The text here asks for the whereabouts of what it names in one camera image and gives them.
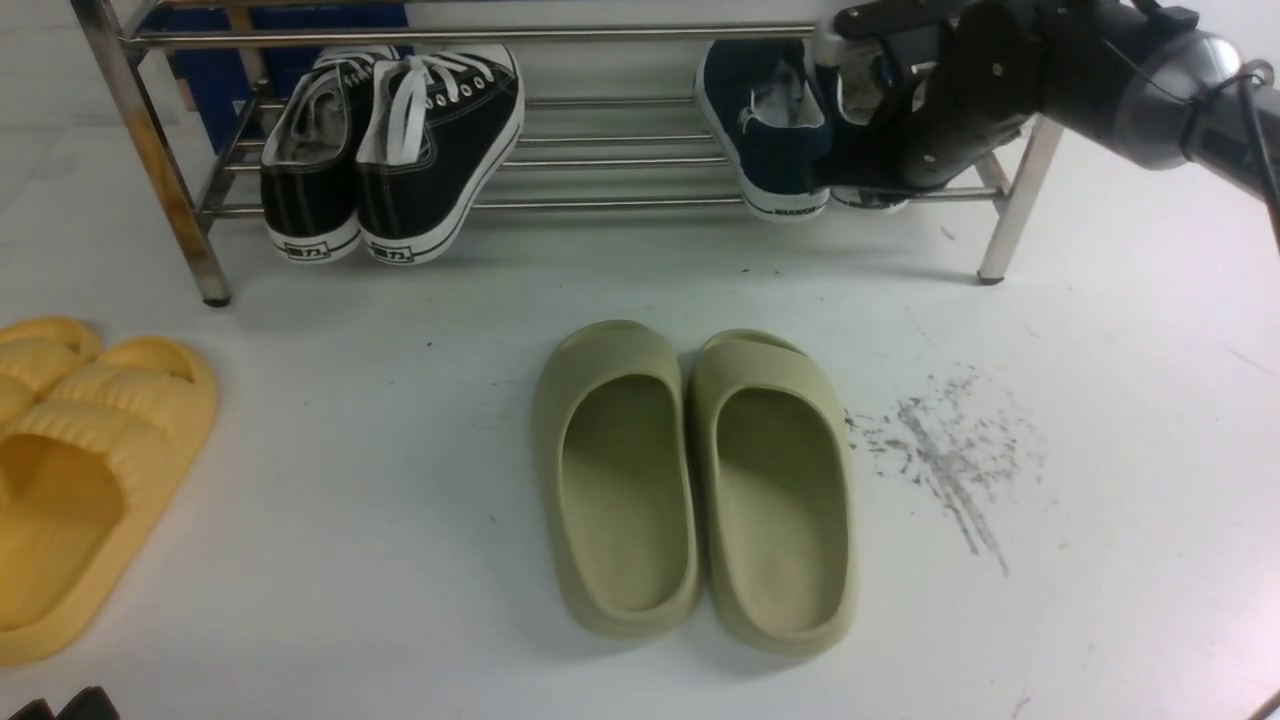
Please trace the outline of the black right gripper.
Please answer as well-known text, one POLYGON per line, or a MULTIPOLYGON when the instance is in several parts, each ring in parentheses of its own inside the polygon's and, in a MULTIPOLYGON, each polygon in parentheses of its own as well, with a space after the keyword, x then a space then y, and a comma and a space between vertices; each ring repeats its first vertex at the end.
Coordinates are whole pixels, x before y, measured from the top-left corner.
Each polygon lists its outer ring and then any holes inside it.
POLYGON ((878 38, 900 70, 931 67, 922 108, 891 122, 908 178, 943 188, 1010 138, 1041 101, 1042 1, 872 1, 838 12, 849 41, 878 38))

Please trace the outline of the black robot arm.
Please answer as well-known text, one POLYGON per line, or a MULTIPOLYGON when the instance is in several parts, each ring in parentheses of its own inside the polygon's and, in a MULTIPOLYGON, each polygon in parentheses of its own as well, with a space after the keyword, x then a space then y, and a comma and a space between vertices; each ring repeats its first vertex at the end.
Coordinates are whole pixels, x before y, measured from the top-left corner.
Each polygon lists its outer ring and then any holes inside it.
POLYGON ((873 1, 815 29, 840 61, 877 46, 893 82, 864 160, 828 184, 942 188, 1042 115, 1149 170, 1199 164, 1277 206, 1277 90, 1199 15, 1157 1, 873 1))

